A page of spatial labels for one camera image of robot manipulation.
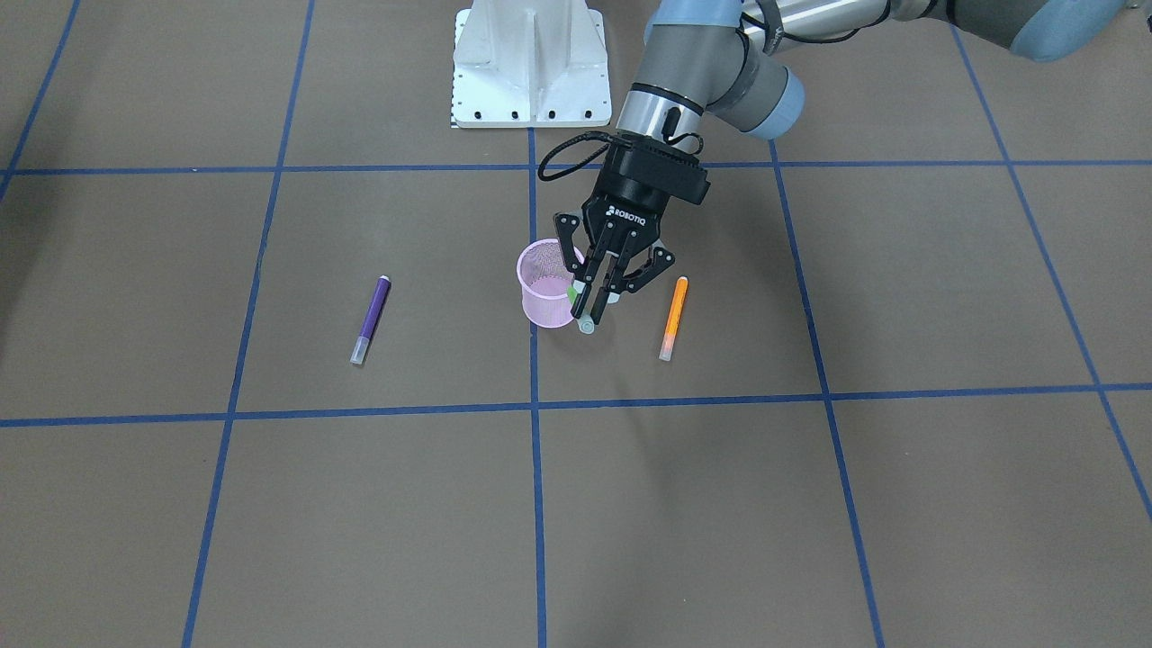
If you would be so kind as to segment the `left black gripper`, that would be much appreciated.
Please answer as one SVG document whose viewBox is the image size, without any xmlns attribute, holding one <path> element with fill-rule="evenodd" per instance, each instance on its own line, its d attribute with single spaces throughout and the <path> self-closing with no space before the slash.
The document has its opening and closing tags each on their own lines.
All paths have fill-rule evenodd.
<svg viewBox="0 0 1152 648">
<path fill-rule="evenodd" d="M 675 256 L 660 242 L 660 221 L 669 201 L 662 190 L 626 196 L 594 190 L 581 206 L 581 216 L 554 216 L 554 229 L 564 263 L 571 264 L 573 281 L 588 285 L 575 312 L 588 312 L 596 327 L 621 293 L 642 291 L 675 263 Z M 588 253 L 579 251 L 576 243 L 581 226 L 588 234 Z M 644 263 L 629 270 L 631 258 L 642 253 L 646 253 Z"/>
</svg>

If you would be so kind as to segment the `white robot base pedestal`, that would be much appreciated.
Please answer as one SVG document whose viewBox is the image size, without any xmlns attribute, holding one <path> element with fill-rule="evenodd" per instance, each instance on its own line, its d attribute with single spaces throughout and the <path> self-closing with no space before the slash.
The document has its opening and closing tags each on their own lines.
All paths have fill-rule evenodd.
<svg viewBox="0 0 1152 648">
<path fill-rule="evenodd" d="M 584 1 L 473 1 L 456 13 L 454 25 L 453 127 L 609 125 L 601 12 Z"/>
</svg>

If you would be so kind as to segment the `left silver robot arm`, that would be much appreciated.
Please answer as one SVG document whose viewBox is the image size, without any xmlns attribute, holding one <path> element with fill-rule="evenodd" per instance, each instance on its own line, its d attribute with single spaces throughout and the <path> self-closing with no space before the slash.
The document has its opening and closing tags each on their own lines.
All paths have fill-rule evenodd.
<svg viewBox="0 0 1152 648">
<path fill-rule="evenodd" d="M 933 18 L 1013 55 L 1049 62 L 1102 32 L 1120 1 L 662 1 L 617 115 L 616 131 L 584 131 L 602 165 L 577 213 L 554 226 L 571 276 L 573 321 L 592 333 L 602 312 L 670 268 L 660 221 L 670 199 L 699 204 L 700 120 L 717 116 L 756 140 L 798 122 L 806 90 L 774 58 L 785 42 L 832 45 L 888 21 Z"/>
</svg>

